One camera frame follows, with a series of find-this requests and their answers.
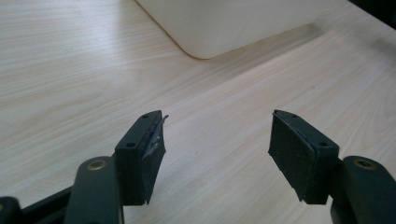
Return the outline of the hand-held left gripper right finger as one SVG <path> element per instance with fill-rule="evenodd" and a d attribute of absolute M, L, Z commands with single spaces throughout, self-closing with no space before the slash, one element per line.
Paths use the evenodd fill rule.
<path fill-rule="evenodd" d="M 268 153 L 300 201 L 327 202 L 339 161 L 339 146 L 333 140 L 301 117 L 275 110 Z"/>

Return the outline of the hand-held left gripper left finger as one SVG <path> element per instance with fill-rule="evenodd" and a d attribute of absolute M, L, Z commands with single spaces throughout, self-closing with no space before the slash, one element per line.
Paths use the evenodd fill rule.
<path fill-rule="evenodd" d="M 115 147 L 123 205 L 149 204 L 166 152 L 161 110 L 142 115 Z"/>

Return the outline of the white plastic container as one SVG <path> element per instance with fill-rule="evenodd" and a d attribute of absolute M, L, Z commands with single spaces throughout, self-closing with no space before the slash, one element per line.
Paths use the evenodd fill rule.
<path fill-rule="evenodd" d="M 211 59 L 315 22 L 345 0 L 135 0 L 192 57 Z"/>

